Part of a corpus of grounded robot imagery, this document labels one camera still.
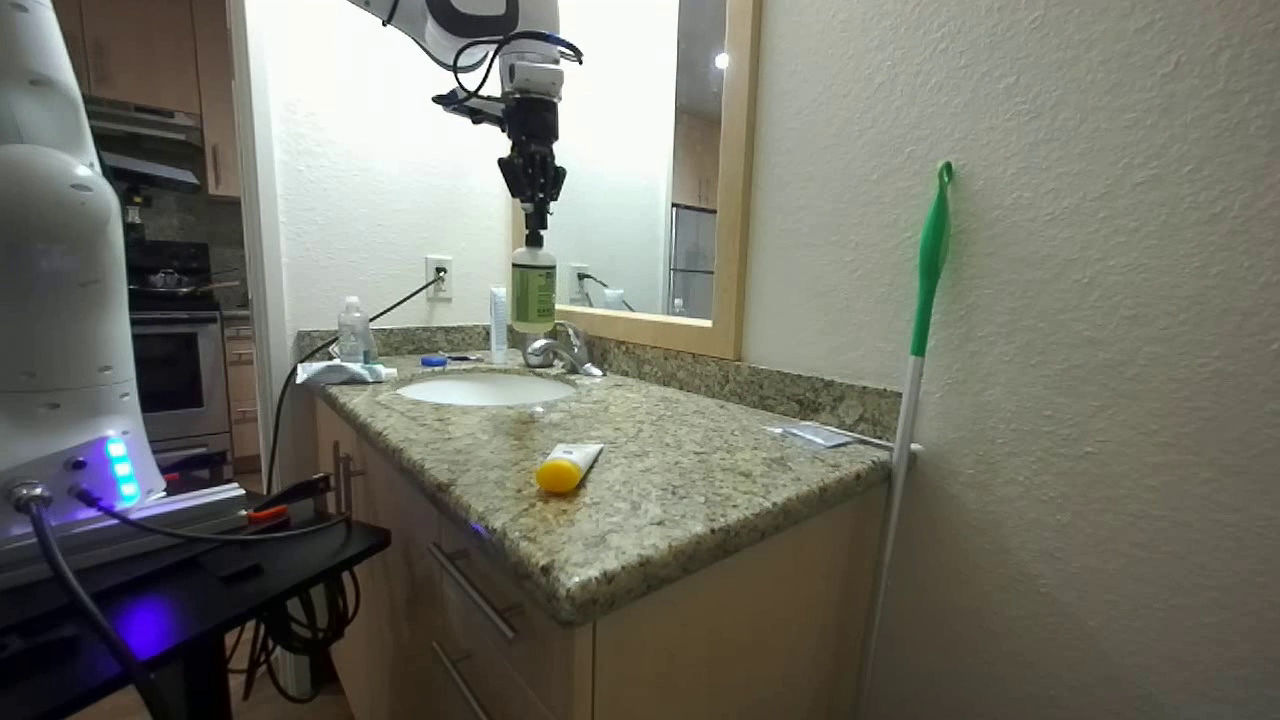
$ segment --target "blue light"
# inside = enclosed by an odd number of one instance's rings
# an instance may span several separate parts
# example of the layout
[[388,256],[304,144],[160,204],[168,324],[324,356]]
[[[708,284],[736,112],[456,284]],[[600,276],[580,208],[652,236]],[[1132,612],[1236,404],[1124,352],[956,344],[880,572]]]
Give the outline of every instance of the blue light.
[[136,480],[116,480],[116,504],[120,504],[120,508],[132,508],[136,500],[140,500]]
[[108,456],[112,456],[112,460],[124,460],[124,456],[128,456],[128,444],[124,444],[124,440],[108,440]]

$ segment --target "faucet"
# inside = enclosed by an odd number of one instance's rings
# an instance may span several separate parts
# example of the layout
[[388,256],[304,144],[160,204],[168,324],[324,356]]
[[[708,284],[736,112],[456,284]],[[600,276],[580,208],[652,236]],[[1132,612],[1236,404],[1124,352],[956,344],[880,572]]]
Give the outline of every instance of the faucet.
[[524,344],[524,368],[564,368],[568,376],[604,376],[588,360],[588,336],[572,324],[552,324],[544,336]]

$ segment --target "cabinet drawer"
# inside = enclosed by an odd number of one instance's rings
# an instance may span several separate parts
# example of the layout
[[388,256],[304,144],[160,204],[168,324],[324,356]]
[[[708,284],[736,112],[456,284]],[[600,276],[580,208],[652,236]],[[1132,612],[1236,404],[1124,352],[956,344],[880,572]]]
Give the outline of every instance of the cabinet drawer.
[[424,656],[432,708],[472,720],[556,720],[492,648],[432,640]]
[[428,556],[440,568],[444,636],[464,652],[504,664],[552,716],[572,716],[576,660],[584,660],[576,632],[528,604],[484,540],[460,524],[440,520]]

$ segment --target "drawer handle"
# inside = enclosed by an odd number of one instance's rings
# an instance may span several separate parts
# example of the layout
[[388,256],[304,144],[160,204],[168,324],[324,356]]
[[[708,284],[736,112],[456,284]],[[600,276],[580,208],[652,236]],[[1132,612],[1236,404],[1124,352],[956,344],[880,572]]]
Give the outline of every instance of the drawer handle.
[[472,584],[472,576],[464,568],[456,568],[456,560],[432,544],[432,556],[440,560],[440,568],[456,580],[456,588],[464,588],[464,596],[480,608],[480,616],[508,640],[516,644],[516,628],[504,620],[504,612],[496,612],[488,604],[488,596]]
[[480,696],[472,692],[472,684],[464,680],[464,672],[448,660],[448,652],[444,652],[436,640],[432,640],[432,652],[436,652],[436,660],[444,664],[452,688],[468,700],[468,712],[472,712],[476,720],[488,720]]
[[360,476],[360,468],[340,440],[328,444],[328,468],[332,468],[332,508],[352,516],[352,476]]

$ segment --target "white robot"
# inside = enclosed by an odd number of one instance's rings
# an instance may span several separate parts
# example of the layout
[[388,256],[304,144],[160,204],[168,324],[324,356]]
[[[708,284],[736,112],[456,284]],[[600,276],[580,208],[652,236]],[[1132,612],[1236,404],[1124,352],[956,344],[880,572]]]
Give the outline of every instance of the white robot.
[[[548,224],[556,164],[560,60],[556,0],[352,0],[412,36],[440,68],[500,64],[500,96],[460,80],[448,112],[512,136],[500,172],[524,204],[528,236]],[[228,516],[236,488],[164,496],[132,376],[120,200],[104,180],[80,84],[52,0],[0,4],[0,588],[32,560],[16,492],[48,492],[64,532],[108,532],[68,488],[132,516],[192,524]],[[80,564],[140,552],[84,540]]]

